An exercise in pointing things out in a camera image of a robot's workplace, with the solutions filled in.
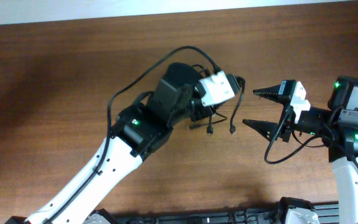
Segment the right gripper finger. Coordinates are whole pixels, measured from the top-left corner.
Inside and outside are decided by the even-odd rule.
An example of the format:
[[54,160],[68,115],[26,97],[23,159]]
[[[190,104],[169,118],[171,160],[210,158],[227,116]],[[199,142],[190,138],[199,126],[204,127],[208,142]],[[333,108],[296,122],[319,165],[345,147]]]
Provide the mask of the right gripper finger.
[[276,103],[280,102],[278,92],[280,90],[280,85],[271,86],[268,88],[260,88],[253,90],[253,94],[261,98],[265,98]]
[[243,119],[242,122],[253,130],[257,131],[266,140],[271,141],[278,130],[278,124],[268,121],[257,121],[253,119]]

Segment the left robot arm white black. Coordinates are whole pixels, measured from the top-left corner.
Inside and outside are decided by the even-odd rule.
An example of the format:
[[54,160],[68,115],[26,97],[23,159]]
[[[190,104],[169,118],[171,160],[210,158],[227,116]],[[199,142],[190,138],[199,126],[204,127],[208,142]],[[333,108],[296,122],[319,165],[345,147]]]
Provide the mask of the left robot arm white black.
[[170,138],[184,119],[212,117],[234,97],[239,85],[231,74],[203,75],[191,65],[172,63],[154,91],[139,95],[122,110],[88,163],[46,205],[8,223],[83,223],[132,171]]

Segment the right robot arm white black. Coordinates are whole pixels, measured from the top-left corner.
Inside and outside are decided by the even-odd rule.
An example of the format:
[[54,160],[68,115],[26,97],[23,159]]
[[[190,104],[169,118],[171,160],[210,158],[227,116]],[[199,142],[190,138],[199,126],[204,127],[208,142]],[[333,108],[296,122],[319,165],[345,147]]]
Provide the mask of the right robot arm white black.
[[311,106],[304,86],[296,80],[253,93],[283,105],[278,123],[243,120],[269,141],[266,153],[277,139],[287,142],[296,132],[310,134],[311,140],[320,138],[336,179],[339,222],[358,223],[358,78],[338,77],[327,109]]

